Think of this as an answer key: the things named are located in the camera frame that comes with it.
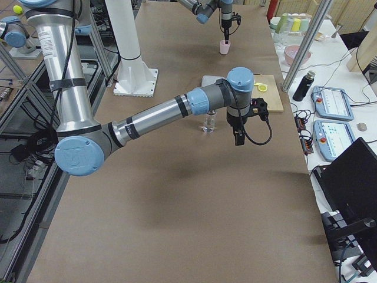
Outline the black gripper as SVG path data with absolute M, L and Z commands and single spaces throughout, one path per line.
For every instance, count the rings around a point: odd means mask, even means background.
M 247 114 L 249 113 L 250 106 L 246 106 L 238 110 L 236 106 L 228 106 L 227 110 L 227 122 L 234 128 L 234 139 L 236 146 L 244 145 L 245 136 L 242 130 L 242 125 L 247 122 Z
M 229 29 L 231 27 L 231 13 L 221 12 L 221 27 L 223 28 L 224 40 L 229 39 Z

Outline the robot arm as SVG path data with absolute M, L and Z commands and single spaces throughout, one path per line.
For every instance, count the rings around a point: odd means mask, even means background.
M 19 1 L 25 15 L 38 33 L 55 96 L 60 124 L 54 159 L 59 168 L 70 175 L 86 176 L 97 171 L 105 159 L 130 140 L 191 114 L 209 114 L 210 110 L 227 107 L 227 121 L 232 126 L 235 144 L 243 145 L 247 136 L 244 123 L 251 117 L 251 94 L 254 75 L 251 70 L 236 67 L 226 79 L 218 79 L 205 87 L 161 103 L 127 119 L 101 125 L 92 114 L 88 91 L 79 67 L 80 55 L 74 37 L 76 24 L 89 19 L 90 8 L 84 1 Z M 221 27 L 228 43 L 233 21 L 240 15 L 233 12 L 233 1 L 178 1 L 204 24 L 213 12 L 220 10 Z M 114 94 L 153 96 L 158 69 L 149 69 L 141 58 L 130 1 L 115 7 L 106 6 L 120 52 L 120 65 Z
M 229 41 L 230 28 L 232 26 L 233 17 L 233 1 L 219 0 L 208 1 L 202 4 L 199 1 L 179 0 L 178 3 L 190 10 L 199 23 L 205 24 L 212 14 L 220 9 L 220 28 L 224 34 L 224 40 Z

